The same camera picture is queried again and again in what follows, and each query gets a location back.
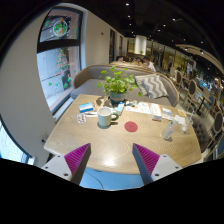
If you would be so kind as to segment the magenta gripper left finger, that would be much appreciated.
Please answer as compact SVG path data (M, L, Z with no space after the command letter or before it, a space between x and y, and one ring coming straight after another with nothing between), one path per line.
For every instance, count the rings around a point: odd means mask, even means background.
M71 181L73 183L80 184L90 155L91 144L87 143L64 156L68 168L72 173Z

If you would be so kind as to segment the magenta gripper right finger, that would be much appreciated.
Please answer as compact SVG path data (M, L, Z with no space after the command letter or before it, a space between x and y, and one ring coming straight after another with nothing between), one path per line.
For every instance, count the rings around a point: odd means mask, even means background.
M132 154L137 163L143 183L145 185L152 183L153 179L151 175L160 156L136 143L133 144Z

